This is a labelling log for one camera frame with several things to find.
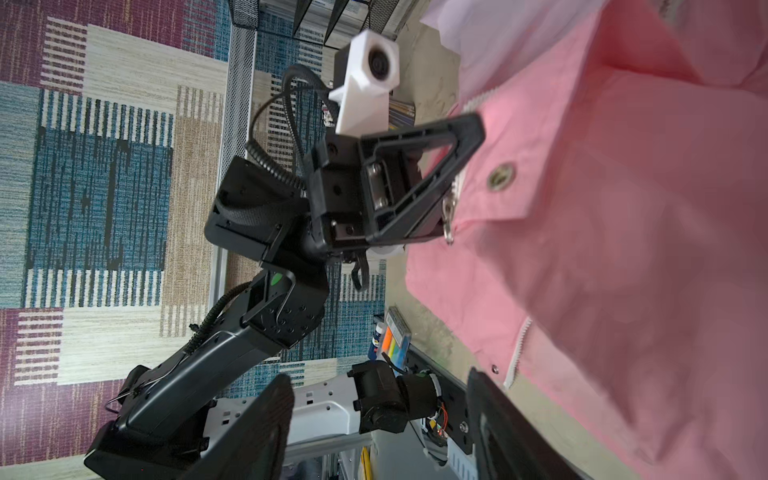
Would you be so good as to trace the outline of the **pink zip-up jacket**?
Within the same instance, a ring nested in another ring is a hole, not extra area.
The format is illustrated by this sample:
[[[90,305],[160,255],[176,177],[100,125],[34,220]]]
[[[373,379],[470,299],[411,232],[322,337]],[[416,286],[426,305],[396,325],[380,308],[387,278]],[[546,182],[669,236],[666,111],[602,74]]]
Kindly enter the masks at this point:
[[[406,284],[647,479],[767,475],[767,5],[434,1],[486,138]]]

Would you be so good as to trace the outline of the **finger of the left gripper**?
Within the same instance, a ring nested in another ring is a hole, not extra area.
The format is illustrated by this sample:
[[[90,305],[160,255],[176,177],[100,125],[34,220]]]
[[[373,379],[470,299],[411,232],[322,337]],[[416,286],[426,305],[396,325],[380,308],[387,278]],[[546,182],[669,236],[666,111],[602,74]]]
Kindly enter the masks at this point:
[[[484,141],[477,113],[361,138],[366,241],[397,245],[441,237],[443,198]]]

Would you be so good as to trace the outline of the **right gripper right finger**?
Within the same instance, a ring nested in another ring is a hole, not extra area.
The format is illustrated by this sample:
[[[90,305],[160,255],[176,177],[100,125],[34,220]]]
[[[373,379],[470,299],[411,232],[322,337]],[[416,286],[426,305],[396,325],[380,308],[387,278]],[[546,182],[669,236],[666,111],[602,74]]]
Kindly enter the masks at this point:
[[[469,433],[480,479],[587,479],[563,458],[484,372],[470,371]]]

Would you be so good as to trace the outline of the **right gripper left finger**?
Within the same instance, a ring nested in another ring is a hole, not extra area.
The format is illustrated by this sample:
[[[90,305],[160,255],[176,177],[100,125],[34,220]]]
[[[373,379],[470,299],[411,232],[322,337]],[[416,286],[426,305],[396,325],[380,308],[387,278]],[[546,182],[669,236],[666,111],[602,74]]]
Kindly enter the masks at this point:
[[[294,407],[290,377],[277,375],[185,479],[278,479]]]

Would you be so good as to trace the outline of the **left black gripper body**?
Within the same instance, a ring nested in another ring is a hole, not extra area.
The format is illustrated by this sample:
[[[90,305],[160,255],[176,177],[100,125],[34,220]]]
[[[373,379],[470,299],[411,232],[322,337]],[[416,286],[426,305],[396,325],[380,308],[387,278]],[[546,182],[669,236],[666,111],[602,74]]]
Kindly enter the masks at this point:
[[[408,128],[363,139],[327,130],[307,154],[308,252],[359,252],[443,235],[443,168],[418,162],[444,147],[442,128]]]

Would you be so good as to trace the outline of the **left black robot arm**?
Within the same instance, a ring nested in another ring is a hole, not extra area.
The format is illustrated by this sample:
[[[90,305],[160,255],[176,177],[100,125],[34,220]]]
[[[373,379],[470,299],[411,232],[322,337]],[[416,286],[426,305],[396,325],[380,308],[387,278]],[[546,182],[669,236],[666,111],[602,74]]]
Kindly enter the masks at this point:
[[[399,433],[432,415],[432,380],[396,376],[381,361],[301,388],[280,374],[251,399],[220,394],[321,324],[333,263],[351,264],[364,291],[369,249],[442,237],[444,200],[484,140],[476,114],[360,138],[330,132],[301,175],[250,140],[228,167],[205,235],[260,272],[225,293],[167,360],[130,372],[86,467],[105,479],[275,479],[289,443]]]

